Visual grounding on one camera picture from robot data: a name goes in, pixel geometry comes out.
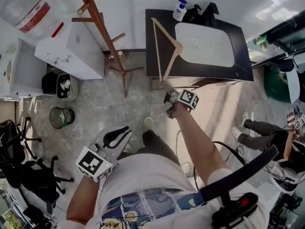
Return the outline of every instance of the wooden hanger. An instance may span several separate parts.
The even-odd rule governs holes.
[[[166,29],[155,18],[152,18],[152,22],[153,22],[154,39],[155,39],[155,42],[156,42],[156,50],[157,50],[157,60],[158,60],[158,68],[159,68],[159,79],[160,79],[160,83],[161,83],[161,81],[166,81],[167,80],[168,75],[169,75],[169,73],[171,71],[171,68],[173,66],[173,62],[177,58],[177,56],[182,53],[183,46],[182,46],[182,44],[180,42],[178,42],[173,37],[171,37],[170,34],[166,31]],[[162,76],[161,76],[160,57],[159,57],[158,41],[157,41],[157,34],[156,34],[156,27],[155,27],[155,25],[157,25],[159,27],[159,29],[163,32],[163,34],[167,37],[167,39],[175,47],[175,51],[173,52],[172,58],[171,58],[170,62],[168,63],[168,66],[166,68],[166,71],[165,71],[163,79],[162,79]]]

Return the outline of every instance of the person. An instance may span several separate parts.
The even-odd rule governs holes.
[[[263,152],[275,145],[279,154],[273,159],[274,161],[291,160],[299,166],[300,170],[305,170],[305,139],[300,133],[302,127],[295,130],[294,121],[294,114],[289,113],[287,115],[288,130],[284,130],[267,122],[252,121],[248,113],[244,112],[241,129],[253,130],[261,136],[251,137],[242,133],[237,127],[233,127],[232,133],[239,143],[253,150]]]
[[[232,173],[182,103],[175,103],[173,117],[205,184]],[[153,132],[153,120],[146,118],[144,126],[145,147],[134,155],[123,154],[125,157],[102,186],[97,213],[94,215],[100,183],[84,176],[58,229],[212,228],[212,215],[222,206],[221,199],[204,206],[196,204],[196,189],[185,177],[174,152]],[[230,191],[230,197],[237,200],[248,192],[258,195],[258,208],[237,228],[267,228],[269,212],[254,187],[244,182]]]

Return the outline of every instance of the wooden coat rack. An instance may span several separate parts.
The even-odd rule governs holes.
[[[144,67],[138,67],[138,68],[133,68],[133,69],[129,69],[129,70],[126,70],[126,69],[123,68],[120,57],[119,57],[117,51],[115,50],[113,43],[115,41],[119,40],[120,38],[122,38],[123,36],[125,36],[125,33],[122,33],[122,34],[118,35],[117,37],[111,39],[108,32],[107,32],[107,29],[105,27],[103,15],[102,15],[102,13],[99,13],[94,0],[83,0],[83,2],[84,2],[84,5],[82,5],[77,10],[77,13],[79,15],[81,15],[86,10],[88,10],[91,18],[72,18],[72,22],[94,22],[95,23],[97,29],[99,30],[101,36],[103,37],[103,39],[105,41],[107,47],[109,48],[110,52],[113,54],[114,61],[119,66],[118,69],[114,68],[114,67],[109,67],[109,69],[114,70],[114,71],[118,71],[119,73],[121,73],[122,82],[123,82],[124,97],[126,97],[126,95],[127,95],[126,86],[125,86],[125,76],[126,76],[126,74],[129,73],[129,72],[132,72],[132,71],[141,70]]]

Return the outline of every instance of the white t-shirt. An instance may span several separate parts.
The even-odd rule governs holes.
[[[229,174],[229,169],[214,171],[211,184]],[[244,193],[258,195],[256,211],[236,228],[265,229],[269,213],[259,192],[244,182],[230,191],[232,200]],[[106,179],[98,204],[98,214],[87,225],[62,221],[58,229],[211,229],[212,215],[222,206],[216,198],[201,206],[197,191],[182,169],[171,160],[152,154],[137,154],[120,160]]]

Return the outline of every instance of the black trash can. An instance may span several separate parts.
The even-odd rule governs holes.
[[[52,108],[50,112],[50,123],[55,129],[61,129],[70,125],[75,120],[75,113],[67,108]]]

